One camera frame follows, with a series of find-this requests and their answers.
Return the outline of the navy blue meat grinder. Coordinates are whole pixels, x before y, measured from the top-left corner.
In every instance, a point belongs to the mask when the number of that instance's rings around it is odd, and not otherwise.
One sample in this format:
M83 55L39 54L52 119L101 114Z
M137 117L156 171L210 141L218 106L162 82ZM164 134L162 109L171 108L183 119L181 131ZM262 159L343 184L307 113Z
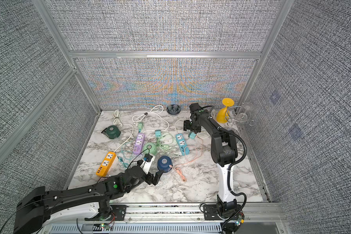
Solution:
M159 171L168 173L172 169L172 160L168 156L161 156L157 161L157 168Z

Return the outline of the teal usb wall adapter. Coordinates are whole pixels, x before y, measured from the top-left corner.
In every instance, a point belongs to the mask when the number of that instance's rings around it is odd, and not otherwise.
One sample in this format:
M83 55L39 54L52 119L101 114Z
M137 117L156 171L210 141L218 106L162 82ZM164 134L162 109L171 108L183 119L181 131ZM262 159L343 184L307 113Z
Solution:
M189 134L188 134L188 138L190 138L190 139L195 139L196 138L196 133L194 133L194 132L190 132Z

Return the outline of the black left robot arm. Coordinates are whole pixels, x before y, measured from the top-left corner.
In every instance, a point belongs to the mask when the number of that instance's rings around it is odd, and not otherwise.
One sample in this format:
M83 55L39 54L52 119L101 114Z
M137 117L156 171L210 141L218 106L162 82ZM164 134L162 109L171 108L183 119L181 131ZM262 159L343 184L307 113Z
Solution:
M13 232L33 233L50 220L52 214L93 202L99 205L97 214L86 219L107 219L112 212L111 200L123 197L144 182L157 185L163 173L146 173L137 165L90 186L63 191L46 191L44 186L37 187L17 204Z

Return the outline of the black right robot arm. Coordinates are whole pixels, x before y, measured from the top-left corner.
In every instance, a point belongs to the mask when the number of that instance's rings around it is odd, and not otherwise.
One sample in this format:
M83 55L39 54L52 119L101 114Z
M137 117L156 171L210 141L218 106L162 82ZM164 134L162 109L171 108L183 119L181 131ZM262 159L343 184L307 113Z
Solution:
M237 216L247 202L245 193L233 190L233 169L246 158L247 146L233 130L220 126L206 108L192 103L189 106L190 118L184 121L183 129L200 133L204 128L211 137L211 157L219 175L216 212L221 218L229 220Z

